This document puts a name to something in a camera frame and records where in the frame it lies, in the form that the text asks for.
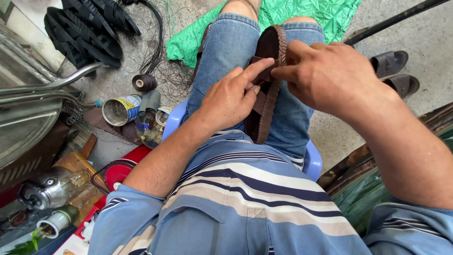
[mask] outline hand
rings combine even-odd
[[[250,114],[260,91],[260,87],[251,82],[273,64],[270,58],[253,63],[245,70],[234,68],[210,87],[193,115],[213,132],[238,124]]]
[[[289,91],[304,104],[343,120],[359,118],[386,100],[400,100],[376,77],[370,61],[343,43],[307,46],[293,40],[286,62],[272,76],[288,81]]]

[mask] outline knee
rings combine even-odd
[[[317,23],[316,20],[314,20],[313,18],[307,17],[307,16],[292,17],[292,18],[285,20],[285,22],[283,22],[283,23],[291,23],[291,22]]]

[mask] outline striped shirt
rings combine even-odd
[[[453,254],[453,211],[383,203],[360,238],[303,160],[243,132],[205,142],[167,198],[120,185],[89,255]]]

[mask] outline denim shorts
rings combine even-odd
[[[288,43],[291,40],[300,40],[307,45],[325,42],[323,29],[316,23],[294,22],[282,26]],[[207,90],[215,82],[235,67],[245,68],[250,57],[255,54],[259,37],[260,27],[256,21],[234,13],[222,13],[217,16],[203,44],[203,54],[184,120],[198,110]],[[287,83],[282,82],[265,144],[289,157],[303,159],[310,139],[307,131],[312,115],[313,109],[293,96],[288,91]],[[241,122],[230,129],[244,131],[244,123]]]

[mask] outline thread spool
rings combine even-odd
[[[140,92],[148,92],[156,89],[157,81],[151,74],[138,74],[132,78],[132,86]]]

